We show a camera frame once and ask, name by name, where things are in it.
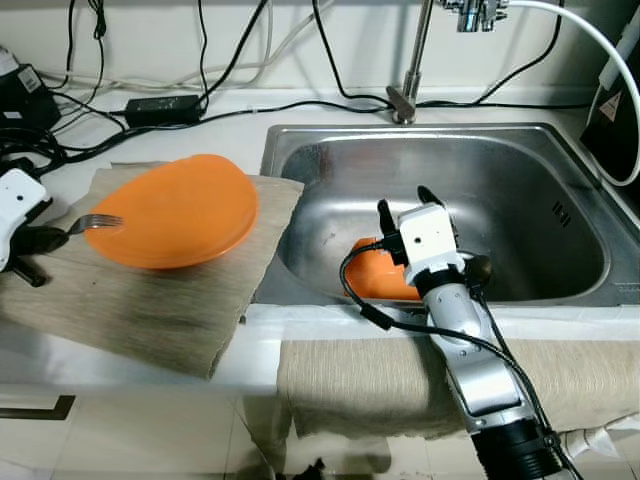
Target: sink basin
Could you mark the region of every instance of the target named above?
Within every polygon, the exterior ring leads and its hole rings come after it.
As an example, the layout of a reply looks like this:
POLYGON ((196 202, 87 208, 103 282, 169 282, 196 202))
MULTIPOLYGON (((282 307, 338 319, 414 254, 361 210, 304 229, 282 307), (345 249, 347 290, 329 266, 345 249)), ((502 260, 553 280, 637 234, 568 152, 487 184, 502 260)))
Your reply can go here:
POLYGON ((273 127, 262 174, 304 193, 256 292, 275 304, 344 302, 338 267, 362 237, 380 236, 376 204, 445 203, 460 248, 491 258, 490 302, 640 303, 637 230, 546 125, 273 127))

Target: white countertop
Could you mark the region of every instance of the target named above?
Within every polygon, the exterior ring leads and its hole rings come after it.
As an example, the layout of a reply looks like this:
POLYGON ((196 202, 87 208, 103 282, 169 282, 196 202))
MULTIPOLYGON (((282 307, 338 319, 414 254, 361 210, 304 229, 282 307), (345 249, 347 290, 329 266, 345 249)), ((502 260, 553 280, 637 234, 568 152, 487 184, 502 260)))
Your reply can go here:
MULTIPOLYGON (((270 104, 286 103, 276 96, 269 96, 270 104)), ((122 94, 114 93, 100 99, 100 108, 122 107, 122 94)), ((247 94, 245 97, 222 99, 220 111, 246 108, 249 102, 263 105, 264 97, 247 94)), ((530 109, 430 109, 421 110, 416 124, 461 124, 461 123, 530 123, 542 122, 554 126, 570 146, 586 155, 586 150, 577 141, 584 127, 586 111, 545 111, 530 109)), ((111 163, 138 163, 172 161, 197 153, 215 153, 231 159, 247 174, 257 174, 260 170, 267 130, 273 125, 313 124, 313 125, 380 125, 388 124, 383 114, 353 114, 342 111, 328 111, 315 107, 270 114, 247 115, 212 122, 196 128, 172 132, 153 132, 128 140, 95 159, 77 165, 64 167, 46 176, 43 181, 57 206, 47 215, 59 215, 65 205, 81 198, 87 191, 91 178, 98 168, 109 168, 111 163)), ((68 145, 91 145, 115 129, 105 120, 91 119, 60 135, 60 141, 68 145)), ((86 345, 72 342, 54 335, 44 334, 11 322, 0 322, 0 384, 3 388, 13 384, 16 388, 32 386, 56 390, 140 386, 158 384, 182 384, 207 387, 237 388, 242 391, 269 393, 275 391, 275 381, 279 361, 280 340, 283 330, 274 322, 261 315, 253 315, 250 309, 245 325, 240 325, 229 348, 212 378, 207 382, 169 370, 114 355, 86 345)), ((640 339, 640 326, 636 329, 632 319, 640 316, 636 307, 619 309, 592 309, 596 313, 585 313, 585 309, 569 311, 546 308, 529 309, 527 316, 553 318, 566 315, 565 320, 576 318, 614 318, 626 322, 630 332, 636 332, 640 339)), ((345 322, 357 320, 348 314, 345 322)), ((369 338, 375 327, 365 330, 361 338, 369 338)), ((296 338, 296 334, 284 335, 296 338)))

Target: metal pipe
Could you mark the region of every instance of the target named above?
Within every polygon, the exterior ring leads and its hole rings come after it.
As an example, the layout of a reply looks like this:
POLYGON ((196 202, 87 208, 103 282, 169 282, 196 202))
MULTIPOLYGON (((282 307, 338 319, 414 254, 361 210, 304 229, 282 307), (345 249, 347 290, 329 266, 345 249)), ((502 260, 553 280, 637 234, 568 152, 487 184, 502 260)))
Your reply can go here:
POLYGON ((420 77, 422 76, 420 64, 422 63, 422 54, 424 53, 424 46, 427 41, 433 2, 434 0, 422 0, 420 18, 418 19, 418 32, 416 33, 416 42, 413 46, 413 54, 411 56, 411 65, 404 77, 402 96, 412 104, 415 104, 416 98, 418 97, 418 87, 420 86, 420 77))

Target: orange object in sink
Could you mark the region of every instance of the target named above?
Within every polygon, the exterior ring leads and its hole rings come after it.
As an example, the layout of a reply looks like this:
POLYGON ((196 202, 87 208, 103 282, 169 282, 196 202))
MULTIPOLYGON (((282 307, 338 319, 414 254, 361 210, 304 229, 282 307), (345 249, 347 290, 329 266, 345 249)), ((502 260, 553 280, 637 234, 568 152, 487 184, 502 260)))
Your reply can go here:
POLYGON ((85 232, 106 258, 131 267, 178 268, 211 260, 242 242, 258 217, 258 194, 230 160, 196 155, 135 178, 92 213, 124 221, 85 232))
MULTIPOLYGON (((375 238, 361 238, 354 249, 369 245, 375 238)), ((370 250, 361 253, 349 264, 347 280, 362 298, 383 298, 388 300, 420 300, 415 287, 404 281, 404 267, 393 264, 391 254, 384 250, 370 250)))

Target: towel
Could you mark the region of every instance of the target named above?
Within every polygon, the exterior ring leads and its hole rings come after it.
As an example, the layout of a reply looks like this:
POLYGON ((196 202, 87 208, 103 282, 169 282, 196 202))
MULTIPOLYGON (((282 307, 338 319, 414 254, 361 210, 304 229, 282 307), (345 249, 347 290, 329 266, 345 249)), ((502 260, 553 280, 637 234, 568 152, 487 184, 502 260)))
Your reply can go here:
MULTIPOLYGON (((640 411, 640 342, 507 342, 557 431, 640 411)), ((443 360, 425 337, 283 342, 278 392, 300 437, 436 439, 464 429, 443 360)))
MULTIPOLYGON (((149 165, 100 170, 89 193, 54 225, 80 215, 149 165)), ((101 257, 83 236, 34 262, 51 277, 32 288, 0 275, 0 319, 113 353, 210 378, 273 257, 303 185, 251 177, 260 212, 249 237, 225 255, 194 267, 153 271, 101 257)))

